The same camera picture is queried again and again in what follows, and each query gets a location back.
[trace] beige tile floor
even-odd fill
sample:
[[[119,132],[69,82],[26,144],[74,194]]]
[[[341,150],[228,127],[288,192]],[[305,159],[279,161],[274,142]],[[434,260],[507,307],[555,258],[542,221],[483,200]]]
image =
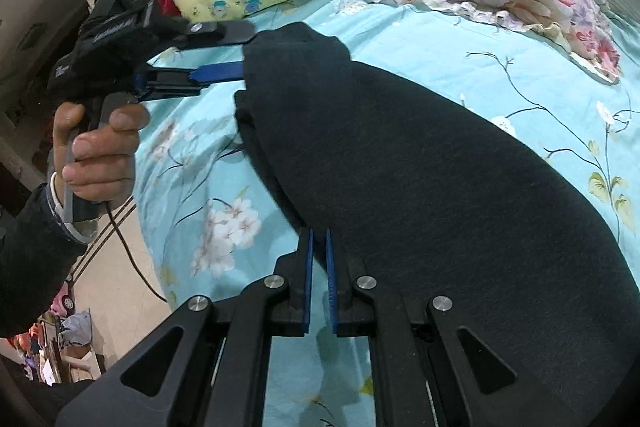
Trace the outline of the beige tile floor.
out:
[[[101,226],[106,226],[103,219]],[[133,211],[120,226],[132,256],[150,284],[162,294],[151,257]],[[135,272],[121,241],[113,234],[74,282],[76,310],[90,309],[94,321],[94,349],[108,367],[126,354],[170,314]]]

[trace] light blue bed sheet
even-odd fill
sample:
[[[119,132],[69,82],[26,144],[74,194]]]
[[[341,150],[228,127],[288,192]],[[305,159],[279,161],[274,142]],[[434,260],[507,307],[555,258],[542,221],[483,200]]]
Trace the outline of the light blue bed sheet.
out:
[[[635,23],[613,16],[624,78],[605,86],[546,41],[438,12],[361,0],[294,0],[251,19],[259,30],[304,21],[339,37],[354,60],[463,103],[516,136],[593,203],[640,281],[633,207],[640,204]],[[238,48],[200,50],[165,55],[157,65],[195,68],[240,58]],[[506,66],[507,58],[508,74],[498,63]],[[242,88],[242,82],[220,84],[197,98],[148,104],[152,122],[137,155],[135,197],[172,308],[196,294],[237,295],[296,248],[295,231],[239,151],[233,95]],[[442,133],[446,139],[444,125]],[[333,337],[326,309],[326,277],[316,266],[310,334],[273,341],[265,426],[374,425],[367,343]]]

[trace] folded black garment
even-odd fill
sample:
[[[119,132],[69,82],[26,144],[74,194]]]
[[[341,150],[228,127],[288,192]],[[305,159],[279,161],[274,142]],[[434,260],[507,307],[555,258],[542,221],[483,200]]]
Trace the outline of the folded black garment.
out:
[[[522,143],[297,23],[244,47],[236,118],[296,227],[450,296],[587,425],[640,353],[638,288],[589,201]]]

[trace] fingernail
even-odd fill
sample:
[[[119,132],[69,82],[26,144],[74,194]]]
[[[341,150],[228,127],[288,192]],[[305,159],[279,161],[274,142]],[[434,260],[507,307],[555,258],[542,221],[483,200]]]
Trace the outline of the fingernail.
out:
[[[126,129],[129,128],[130,121],[129,117],[126,114],[121,113],[120,111],[115,111],[110,118],[111,126],[117,129]]]
[[[85,158],[91,154],[91,146],[87,140],[76,140],[72,149],[76,158]]]
[[[70,183],[74,180],[75,177],[76,169],[72,165],[67,165],[64,169],[62,169],[62,179],[65,182]]]

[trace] metal screw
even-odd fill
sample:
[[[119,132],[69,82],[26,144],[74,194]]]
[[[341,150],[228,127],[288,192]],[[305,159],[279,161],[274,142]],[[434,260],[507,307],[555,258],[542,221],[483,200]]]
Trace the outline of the metal screw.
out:
[[[209,300],[202,295],[196,295],[189,299],[189,309],[192,312],[201,312],[207,306],[209,306]]]
[[[378,284],[378,281],[376,281],[370,275],[363,275],[362,277],[358,277],[356,284],[358,285],[358,288],[360,288],[361,290],[372,290],[373,288],[376,287],[376,285]]]
[[[270,275],[264,278],[264,285],[272,290],[281,288],[284,285],[284,277],[280,275]]]
[[[438,295],[433,298],[433,307],[441,312],[448,312],[453,308],[453,301],[444,295]]]

